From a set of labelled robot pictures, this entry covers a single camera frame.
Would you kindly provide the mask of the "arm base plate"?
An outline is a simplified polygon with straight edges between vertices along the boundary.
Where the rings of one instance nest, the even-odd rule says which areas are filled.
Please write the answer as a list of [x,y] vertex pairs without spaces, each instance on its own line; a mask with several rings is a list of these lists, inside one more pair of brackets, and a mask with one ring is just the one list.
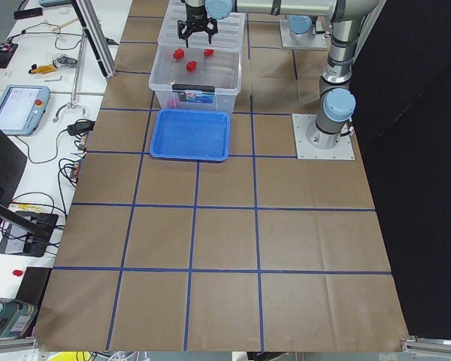
[[354,161],[355,155],[347,125],[329,135],[316,127],[315,114],[292,114],[296,156],[299,160]]
[[289,50],[317,50],[326,51],[328,49],[325,31],[322,23],[317,20],[312,27],[304,34],[296,34],[289,28],[289,19],[279,21],[281,34],[281,47]]

